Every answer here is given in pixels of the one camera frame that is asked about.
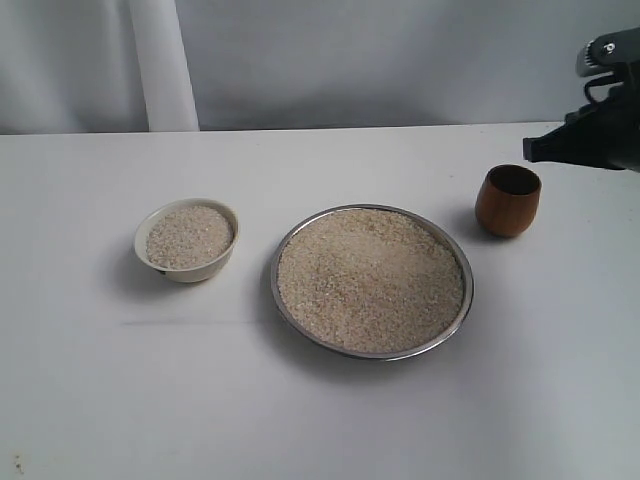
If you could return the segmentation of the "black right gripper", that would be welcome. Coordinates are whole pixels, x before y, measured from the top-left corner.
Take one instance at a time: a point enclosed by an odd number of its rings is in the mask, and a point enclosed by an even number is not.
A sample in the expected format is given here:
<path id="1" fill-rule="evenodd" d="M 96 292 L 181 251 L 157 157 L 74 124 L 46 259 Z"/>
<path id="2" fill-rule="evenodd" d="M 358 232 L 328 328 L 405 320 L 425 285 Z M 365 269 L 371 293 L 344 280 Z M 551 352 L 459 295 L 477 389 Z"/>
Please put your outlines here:
<path id="1" fill-rule="evenodd" d="M 565 124 L 522 140 L 531 163 L 639 171 L 639 90 L 623 82 L 587 82 L 587 104 Z"/>

